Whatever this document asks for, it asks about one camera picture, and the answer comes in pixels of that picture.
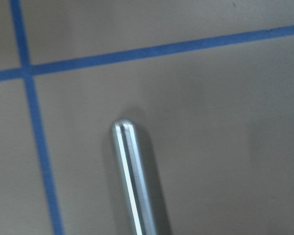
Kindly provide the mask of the steel muddler black tip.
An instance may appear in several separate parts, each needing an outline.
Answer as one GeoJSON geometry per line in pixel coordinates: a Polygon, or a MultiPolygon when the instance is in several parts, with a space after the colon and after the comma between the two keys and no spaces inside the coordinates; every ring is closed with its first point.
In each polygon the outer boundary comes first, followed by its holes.
{"type": "Polygon", "coordinates": [[[136,125],[127,118],[120,118],[112,124],[111,132],[133,234],[157,235],[136,125]]]}

